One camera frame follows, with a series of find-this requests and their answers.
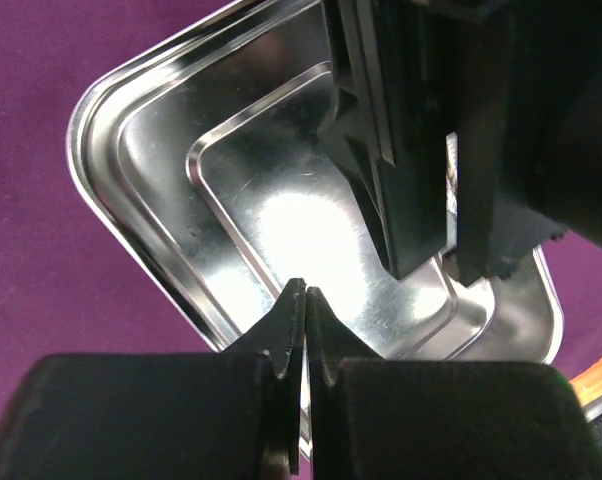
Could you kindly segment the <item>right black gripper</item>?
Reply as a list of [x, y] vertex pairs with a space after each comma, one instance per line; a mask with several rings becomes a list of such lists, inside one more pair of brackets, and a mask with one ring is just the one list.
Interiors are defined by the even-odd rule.
[[430, 1], [452, 21], [458, 280], [573, 231], [602, 248], [602, 1]]

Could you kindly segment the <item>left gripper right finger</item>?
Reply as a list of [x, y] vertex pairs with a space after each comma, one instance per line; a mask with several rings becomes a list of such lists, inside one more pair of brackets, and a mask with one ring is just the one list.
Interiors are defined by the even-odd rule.
[[569, 382], [530, 362], [386, 360], [307, 292], [317, 479], [602, 479]]

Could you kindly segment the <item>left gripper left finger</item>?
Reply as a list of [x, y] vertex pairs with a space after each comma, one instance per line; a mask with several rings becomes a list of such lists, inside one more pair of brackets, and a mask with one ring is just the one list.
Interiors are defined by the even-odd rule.
[[299, 470], [306, 286], [219, 353], [58, 354], [0, 421], [0, 479], [287, 479]]

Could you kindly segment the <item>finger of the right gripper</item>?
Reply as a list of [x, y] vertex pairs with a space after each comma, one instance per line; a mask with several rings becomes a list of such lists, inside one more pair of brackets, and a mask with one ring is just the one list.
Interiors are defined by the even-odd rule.
[[319, 137], [382, 266], [402, 280], [447, 243], [454, 25], [417, 1], [322, 7], [333, 90]]

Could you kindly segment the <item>steel instrument tray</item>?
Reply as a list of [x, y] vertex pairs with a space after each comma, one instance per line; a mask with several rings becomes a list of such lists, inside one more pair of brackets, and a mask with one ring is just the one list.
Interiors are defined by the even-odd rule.
[[331, 91], [319, 2], [236, 1], [85, 92], [70, 171], [216, 350], [301, 278], [388, 359], [553, 361], [564, 317], [541, 250], [470, 287], [439, 258], [403, 281], [383, 269], [317, 137]]

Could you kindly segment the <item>purple surgical wrap cloth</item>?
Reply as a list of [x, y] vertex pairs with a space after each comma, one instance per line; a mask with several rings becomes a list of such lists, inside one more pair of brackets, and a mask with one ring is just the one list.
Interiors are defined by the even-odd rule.
[[77, 189], [67, 133], [99, 79], [230, 1], [0, 1], [0, 419], [58, 353], [212, 348]]

